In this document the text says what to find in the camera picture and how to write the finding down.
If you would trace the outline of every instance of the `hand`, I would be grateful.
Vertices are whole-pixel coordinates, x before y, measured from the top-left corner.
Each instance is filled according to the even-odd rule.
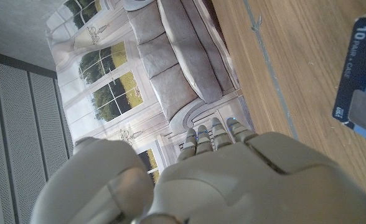
[[[228,146],[232,143],[230,136],[224,129],[220,120],[217,118],[211,119],[213,143],[215,144],[215,150]],[[235,118],[227,119],[227,126],[236,142],[246,142],[247,140],[257,136],[252,130],[248,130],[242,124],[240,124]],[[209,133],[204,125],[200,125],[198,128],[198,140],[194,129],[190,128],[187,131],[187,137],[183,146],[183,151],[179,154],[177,161],[183,161],[192,156],[204,153],[212,152],[212,145],[209,138]]]

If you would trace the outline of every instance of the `floor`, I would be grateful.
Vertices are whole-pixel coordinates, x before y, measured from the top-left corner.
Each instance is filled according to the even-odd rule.
[[[337,161],[366,191],[366,139],[331,116],[366,0],[212,2],[256,132],[300,140]]]

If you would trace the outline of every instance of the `couch armrest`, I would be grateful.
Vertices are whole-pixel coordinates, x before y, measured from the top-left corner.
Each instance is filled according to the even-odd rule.
[[[189,128],[193,127],[191,121],[189,121],[189,116],[196,109],[200,108],[204,105],[205,102],[200,98],[197,98],[191,101],[188,105],[185,105],[182,109],[180,109],[175,116],[169,122],[169,128],[174,134],[181,134],[187,131]]]

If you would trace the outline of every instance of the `window frame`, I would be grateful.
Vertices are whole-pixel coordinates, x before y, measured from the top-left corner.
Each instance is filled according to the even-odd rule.
[[[145,146],[142,146],[138,149],[134,149],[136,154],[139,155],[142,152],[146,152],[147,150],[152,149],[152,154],[157,163],[157,168],[147,171],[148,174],[151,174],[155,171],[159,171],[159,175],[164,171],[166,168],[165,158],[162,157],[161,147],[159,147],[158,140],[155,140]]]

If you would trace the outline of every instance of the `sofa cushion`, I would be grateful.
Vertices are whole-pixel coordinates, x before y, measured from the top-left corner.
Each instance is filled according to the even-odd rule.
[[[147,6],[153,1],[154,0],[124,0],[123,7],[126,11],[135,11]]]
[[[206,103],[220,99],[222,90],[197,38],[180,41],[172,47],[184,76],[198,96]]]
[[[222,90],[183,5],[176,0],[158,0],[158,4],[166,34],[187,81],[206,103],[218,100]]]
[[[163,71],[150,82],[168,121],[181,108],[198,97],[185,79],[180,65]]]
[[[213,72],[215,73],[220,87],[222,87],[222,90],[229,90],[233,88],[233,83],[228,76],[222,56],[220,55],[218,48],[212,40],[193,0],[181,0],[181,2],[187,13],[187,16],[191,21],[191,24],[193,25],[197,37],[199,38],[208,55],[209,62],[213,68]]]
[[[156,1],[127,14],[138,44],[153,40],[165,32]]]
[[[152,78],[177,64],[175,52],[166,34],[139,45],[138,49],[148,78]]]

